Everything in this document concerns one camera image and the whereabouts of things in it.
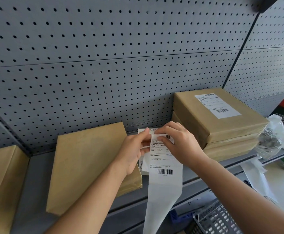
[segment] hand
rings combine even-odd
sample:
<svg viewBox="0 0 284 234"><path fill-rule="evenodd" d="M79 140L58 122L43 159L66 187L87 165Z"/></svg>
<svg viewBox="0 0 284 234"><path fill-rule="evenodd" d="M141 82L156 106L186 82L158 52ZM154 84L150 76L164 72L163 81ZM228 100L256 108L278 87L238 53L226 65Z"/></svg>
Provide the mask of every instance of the hand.
<svg viewBox="0 0 284 234"><path fill-rule="evenodd" d="M173 137L174 144L166 137L159 136L157 139L164 143L175 158L182 164L191 167L201 158L208 158L202 151L195 136L184 128L180 123L168 122L155 134L168 134Z"/></svg>
<svg viewBox="0 0 284 234"><path fill-rule="evenodd" d="M114 161L119 162L125 169L126 174L129 175L133 172L139 158L150 150L150 147L143 147L150 146L150 144L151 134L149 134L149 128L146 128L138 135L129 135L124 139Z"/></svg>

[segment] left hand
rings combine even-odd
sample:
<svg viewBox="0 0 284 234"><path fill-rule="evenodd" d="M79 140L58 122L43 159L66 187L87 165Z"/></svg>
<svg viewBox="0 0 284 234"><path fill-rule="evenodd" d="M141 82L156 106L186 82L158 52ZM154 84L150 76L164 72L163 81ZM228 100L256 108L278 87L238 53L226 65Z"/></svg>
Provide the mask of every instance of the left hand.
<svg viewBox="0 0 284 234"><path fill-rule="evenodd" d="M114 162L119 162L126 170L126 174L129 175L133 172L139 158L150 150L150 147L143 147L150 146L150 144L151 134L149 134L149 128L146 128L140 134L128 135L124 139Z"/></svg>

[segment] gray basket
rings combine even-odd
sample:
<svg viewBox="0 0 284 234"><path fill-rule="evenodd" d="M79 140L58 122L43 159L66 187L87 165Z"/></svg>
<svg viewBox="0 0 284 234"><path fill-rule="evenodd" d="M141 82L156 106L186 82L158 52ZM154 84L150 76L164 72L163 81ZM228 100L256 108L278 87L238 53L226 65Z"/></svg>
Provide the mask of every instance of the gray basket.
<svg viewBox="0 0 284 234"><path fill-rule="evenodd" d="M242 234L234 219L218 199L214 200L207 208L195 213L194 220L205 234Z"/></svg>

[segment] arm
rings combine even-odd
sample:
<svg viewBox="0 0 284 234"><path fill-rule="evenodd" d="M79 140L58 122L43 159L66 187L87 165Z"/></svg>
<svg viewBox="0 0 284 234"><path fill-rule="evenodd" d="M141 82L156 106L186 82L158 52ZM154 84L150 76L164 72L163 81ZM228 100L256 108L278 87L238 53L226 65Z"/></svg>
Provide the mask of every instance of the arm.
<svg viewBox="0 0 284 234"><path fill-rule="evenodd" d="M127 136L114 161L97 177L82 196L46 231L46 234L97 234L116 197L141 155L149 152L149 129Z"/></svg>
<svg viewBox="0 0 284 234"><path fill-rule="evenodd" d="M210 159L200 148L194 135L181 124L169 122L156 134L179 162L192 169L214 192L244 233L284 233L284 212Z"/></svg>

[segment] plastic bag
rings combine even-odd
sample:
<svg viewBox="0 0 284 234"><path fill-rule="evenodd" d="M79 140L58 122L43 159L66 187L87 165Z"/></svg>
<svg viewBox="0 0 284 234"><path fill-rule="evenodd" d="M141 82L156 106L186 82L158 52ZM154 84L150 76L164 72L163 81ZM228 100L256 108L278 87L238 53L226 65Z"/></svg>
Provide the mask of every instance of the plastic bag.
<svg viewBox="0 0 284 234"><path fill-rule="evenodd" d="M254 148L265 159L275 156L280 151L284 138L282 118L274 114L267 119L269 120L269 124L258 137L259 143Z"/></svg>

